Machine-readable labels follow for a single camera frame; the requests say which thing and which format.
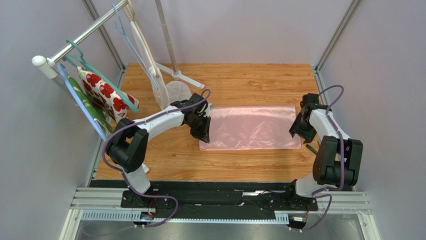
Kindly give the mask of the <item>pink cloth napkin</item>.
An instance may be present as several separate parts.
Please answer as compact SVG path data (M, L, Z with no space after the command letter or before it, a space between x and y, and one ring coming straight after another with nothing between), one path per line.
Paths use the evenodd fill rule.
M199 142L201 151L292 150L302 146L292 137L296 119L294 106L214 107L210 111L209 143Z

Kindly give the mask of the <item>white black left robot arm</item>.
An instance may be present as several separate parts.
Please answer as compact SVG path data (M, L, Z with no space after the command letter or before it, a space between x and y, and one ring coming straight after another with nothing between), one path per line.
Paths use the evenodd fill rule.
M208 97L194 93L187 100L172 102L151 116L130 120L121 119L103 146L103 158L110 157L113 169L120 172L130 190L144 196L151 183L143 164L148 143L158 135L182 125L190 135L204 143L210 142L210 106Z

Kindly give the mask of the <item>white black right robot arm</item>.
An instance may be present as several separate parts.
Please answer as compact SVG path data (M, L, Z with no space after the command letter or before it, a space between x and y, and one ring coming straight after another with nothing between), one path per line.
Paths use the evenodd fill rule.
M312 172L294 180L298 197L314 197L325 190L340 191L357 184L362 161L363 143L346 134L334 119L331 107L320 103L319 95L308 93L300 102L301 111L289 129L292 137L298 135L311 143L320 139Z

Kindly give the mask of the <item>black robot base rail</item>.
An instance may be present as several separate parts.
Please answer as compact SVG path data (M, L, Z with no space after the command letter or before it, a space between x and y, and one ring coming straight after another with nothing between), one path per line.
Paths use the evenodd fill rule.
M289 182L153 181L141 197L122 193L122 208L149 209L157 218L176 210L174 219L272 220L276 211L316 212L313 198L296 195Z

